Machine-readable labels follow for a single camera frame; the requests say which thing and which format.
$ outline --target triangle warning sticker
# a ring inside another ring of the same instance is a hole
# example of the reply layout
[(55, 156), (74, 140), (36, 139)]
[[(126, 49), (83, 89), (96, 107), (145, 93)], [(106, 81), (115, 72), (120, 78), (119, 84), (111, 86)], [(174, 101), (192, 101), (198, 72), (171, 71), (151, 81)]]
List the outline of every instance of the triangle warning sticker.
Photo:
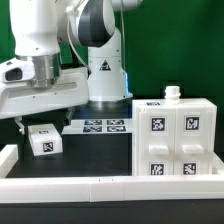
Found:
[(106, 60), (104, 61), (103, 65), (101, 66), (100, 71), (111, 71), (111, 68)]

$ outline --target white cube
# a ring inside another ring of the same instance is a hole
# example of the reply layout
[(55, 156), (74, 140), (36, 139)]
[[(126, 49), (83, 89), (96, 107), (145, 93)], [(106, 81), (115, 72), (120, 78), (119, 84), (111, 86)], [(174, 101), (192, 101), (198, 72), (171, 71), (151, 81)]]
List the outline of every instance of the white cube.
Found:
[(215, 123), (206, 99), (134, 100), (132, 175), (211, 174)]
[(62, 139), (53, 124), (28, 126), (34, 156), (63, 152)]

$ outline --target cable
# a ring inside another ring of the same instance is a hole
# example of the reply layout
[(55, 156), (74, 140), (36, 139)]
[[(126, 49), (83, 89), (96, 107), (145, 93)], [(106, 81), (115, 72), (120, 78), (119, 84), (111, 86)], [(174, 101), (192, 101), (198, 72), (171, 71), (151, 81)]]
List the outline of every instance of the cable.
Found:
[[(79, 0), (79, 3), (76, 5), (76, 7), (73, 8), (74, 12), (78, 9), (78, 7), (84, 2), (85, 0)], [(68, 22), (67, 22), (67, 35), (68, 35), (68, 40), (69, 40), (69, 44), (71, 46), (71, 49), (73, 50), (74, 54), (76, 55), (76, 57), (79, 59), (79, 61), (88, 69), (89, 74), (91, 74), (91, 69), (90, 67), (85, 63), (85, 61), (81, 58), (81, 56), (78, 54), (78, 52), (76, 51), (75, 47), (73, 46), (72, 40), (71, 40), (71, 35), (70, 35), (70, 20), (68, 18)]]
[(126, 71), (126, 57), (125, 57), (125, 27), (124, 27), (124, 5), (123, 5), (123, 0), (120, 0), (121, 2), (121, 29), (122, 29), (122, 50), (123, 50), (123, 68), (124, 68), (124, 71)]

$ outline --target table surface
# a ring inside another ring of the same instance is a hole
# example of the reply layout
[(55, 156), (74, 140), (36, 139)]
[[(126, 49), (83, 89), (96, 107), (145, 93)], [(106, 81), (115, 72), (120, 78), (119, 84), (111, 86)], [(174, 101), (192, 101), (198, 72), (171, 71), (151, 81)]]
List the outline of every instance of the table surface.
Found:
[[(73, 119), (131, 118), (131, 105), (76, 108)], [(215, 150), (222, 157), (224, 118), (218, 114)], [(63, 153), (34, 157), (28, 139), (9, 178), (131, 175), (131, 134), (65, 135)], [(224, 200), (1, 204), (2, 223), (223, 223)]]

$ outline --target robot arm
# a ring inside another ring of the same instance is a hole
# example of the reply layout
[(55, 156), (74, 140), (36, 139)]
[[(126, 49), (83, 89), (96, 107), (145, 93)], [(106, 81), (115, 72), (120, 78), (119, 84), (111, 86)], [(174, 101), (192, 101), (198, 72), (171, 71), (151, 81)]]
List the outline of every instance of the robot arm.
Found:
[(60, 69), (58, 39), (68, 41), (69, 24), (74, 44), (104, 44), (110, 0), (10, 0), (10, 15), (16, 58), (0, 65), (0, 119), (86, 104), (87, 69)]
[(67, 17), (75, 45), (101, 47), (114, 34), (115, 19), (110, 0), (58, 0), (56, 9), (59, 43), (69, 43)]

